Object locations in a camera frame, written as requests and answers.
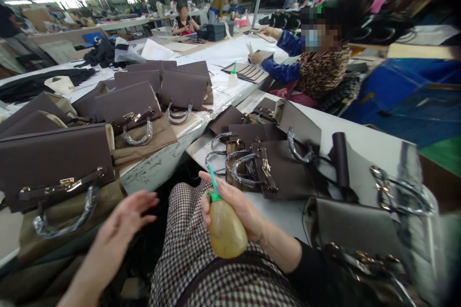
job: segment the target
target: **blue sleeve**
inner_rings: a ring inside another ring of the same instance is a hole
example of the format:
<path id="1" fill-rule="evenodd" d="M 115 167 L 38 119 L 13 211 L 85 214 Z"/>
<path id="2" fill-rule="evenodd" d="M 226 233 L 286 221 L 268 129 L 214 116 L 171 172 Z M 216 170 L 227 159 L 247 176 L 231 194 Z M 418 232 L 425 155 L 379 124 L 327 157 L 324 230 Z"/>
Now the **blue sleeve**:
<path id="1" fill-rule="evenodd" d="M 277 82 L 287 85 L 299 79 L 299 63 L 294 65 L 280 65 L 271 59 L 264 59 L 261 64 Z"/>
<path id="2" fill-rule="evenodd" d="M 289 56 L 301 55 L 303 50 L 301 39 L 297 36 L 293 36 L 289 31 L 283 30 L 282 37 L 277 42 L 277 47 L 283 49 L 288 53 Z"/>

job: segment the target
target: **fluorescent light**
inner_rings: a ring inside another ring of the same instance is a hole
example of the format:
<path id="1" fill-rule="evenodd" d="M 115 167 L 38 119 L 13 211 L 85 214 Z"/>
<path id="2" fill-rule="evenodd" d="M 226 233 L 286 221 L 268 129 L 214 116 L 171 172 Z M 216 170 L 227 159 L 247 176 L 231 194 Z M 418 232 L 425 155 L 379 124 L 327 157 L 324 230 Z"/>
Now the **fluorescent light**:
<path id="1" fill-rule="evenodd" d="M 7 5 L 29 5 L 32 2 L 29 0 L 13 0 L 13 1 L 5 1 Z"/>

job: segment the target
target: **checkered pants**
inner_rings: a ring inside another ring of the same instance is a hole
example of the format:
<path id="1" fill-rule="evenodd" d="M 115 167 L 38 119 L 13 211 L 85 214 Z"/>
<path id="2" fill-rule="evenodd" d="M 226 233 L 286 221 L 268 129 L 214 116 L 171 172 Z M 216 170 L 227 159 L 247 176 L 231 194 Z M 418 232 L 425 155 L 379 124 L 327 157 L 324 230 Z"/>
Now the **checkered pants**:
<path id="1" fill-rule="evenodd" d="M 288 280 L 255 243 L 239 258 L 217 258 L 200 199 L 211 188 L 176 185 L 170 194 L 162 256 L 152 277 L 153 306 L 303 306 Z"/>

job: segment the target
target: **plastic squeeze bottle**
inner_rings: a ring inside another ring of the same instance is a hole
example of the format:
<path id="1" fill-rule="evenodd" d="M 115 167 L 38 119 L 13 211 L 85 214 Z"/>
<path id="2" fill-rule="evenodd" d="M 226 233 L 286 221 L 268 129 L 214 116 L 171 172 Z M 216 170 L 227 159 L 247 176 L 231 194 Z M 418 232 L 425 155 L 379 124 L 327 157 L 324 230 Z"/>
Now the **plastic squeeze bottle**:
<path id="1" fill-rule="evenodd" d="M 235 68 L 237 67 L 237 61 L 234 63 L 234 70 L 230 73 L 229 79 L 227 80 L 227 87 L 235 87 L 237 86 L 239 80 L 237 77 L 237 72 Z"/>
<path id="2" fill-rule="evenodd" d="M 213 251 L 218 257 L 231 259 L 238 257 L 245 252 L 248 246 L 248 238 L 239 216 L 219 194 L 215 175 L 208 164 L 213 179 L 215 192 L 209 190 L 211 196 L 210 205 L 210 243 Z"/>

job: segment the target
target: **white work table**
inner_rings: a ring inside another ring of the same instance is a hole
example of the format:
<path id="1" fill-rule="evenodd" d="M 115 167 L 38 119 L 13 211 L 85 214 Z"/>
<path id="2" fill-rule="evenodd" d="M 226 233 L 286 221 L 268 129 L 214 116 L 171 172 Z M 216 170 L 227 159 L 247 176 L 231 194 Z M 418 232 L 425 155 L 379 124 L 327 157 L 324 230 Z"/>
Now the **white work table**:
<path id="1" fill-rule="evenodd" d="M 213 118 L 230 104 L 236 106 L 252 92 L 261 88 L 265 82 L 269 83 L 271 81 L 268 78 L 262 84 L 253 84 L 239 79 L 235 87 L 228 88 L 228 74 L 222 72 L 221 67 L 217 65 L 220 64 L 222 67 L 225 67 L 232 64 L 234 61 L 246 62 L 248 51 L 245 44 L 248 42 L 252 43 L 255 50 L 263 49 L 276 52 L 274 59 L 277 62 L 283 62 L 288 56 L 281 49 L 278 49 L 275 44 L 268 43 L 257 36 L 240 36 L 232 40 L 217 42 L 213 46 L 195 52 L 189 56 L 182 56 L 179 54 L 173 55 L 171 59 L 175 59 L 178 65 L 201 60 L 207 62 L 208 69 L 214 74 L 211 76 L 214 104 L 205 107 L 211 109 L 212 112 L 193 112 L 185 124 L 172 126 L 178 138 L 177 143 L 163 148 L 154 155 L 134 164 L 128 170 L 123 171 L 121 180 L 128 193 L 134 193 L 140 189 L 155 190 L 161 186 L 171 177 L 176 167 L 180 164 L 182 154 L 186 148 L 204 133 L 207 124 Z M 14 76 L 1 80 L 0 85 L 37 73 L 70 69 L 80 63 L 81 61 L 65 63 L 44 70 Z M 101 69 L 99 66 L 95 66 L 94 68 L 99 70 L 97 74 L 80 84 L 71 94 L 63 96 L 68 98 L 71 102 L 74 102 L 90 92 L 99 81 L 112 78 L 115 72 L 115 70 L 110 68 Z M 20 213 L 11 215 L 9 209 L 6 208 L 0 212 L 0 222 L 0 237 L 2 238 L 0 243 L 0 267 L 2 267 L 2 265 L 8 262 L 17 253 L 19 246 L 18 235 L 21 229 L 22 216 Z"/>
<path id="2" fill-rule="evenodd" d="M 243 112 L 252 112 L 258 103 L 265 97 L 275 101 L 280 98 L 260 90 L 255 90 L 237 108 Z M 307 117 L 309 117 L 322 130 L 320 154 L 326 156 L 332 147 L 332 134 L 335 132 L 344 132 L 349 145 L 361 156 L 374 163 L 376 166 L 384 169 L 389 176 L 396 177 L 397 169 L 400 163 L 400 152 L 402 140 L 367 128 L 365 126 L 332 116 L 318 110 L 295 104 Z M 190 145 L 186 152 L 204 169 L 205 157 L 211 152 L 211 141 L 213 137 L 206 133 Z M 213 155 L 210 158 L 213 170 L 224 167 L 224 155 Z M 425 192 L 428 194 L 433 205 L 437 205 L 434 195 L 426 187 Z M 269 220 L 284 229 L 290 235 L 309 243 L 303 227 L 303 209 L 306 201 L 269 201 L 265 200 L 260 193 L 244 191 L 255 207 Z M 432 217 L 419 217 L 423 229 L 421 243 L 424 243 L 428 250 L 428 257 L 431 258 L 430 271 L 434 275 L 434 280 L 428 284 L 427 281 L 420 282 L 420 288 L 425 290 L 431 296 L 438 292 L 436 282 L 444 284 L 446 279 L 446 264 L 444 258 L 444 246 L 441 239 L 441 226 L 438 213 Z M 427 275 L 427 272 L 420 272 L 421 275 Z"/>

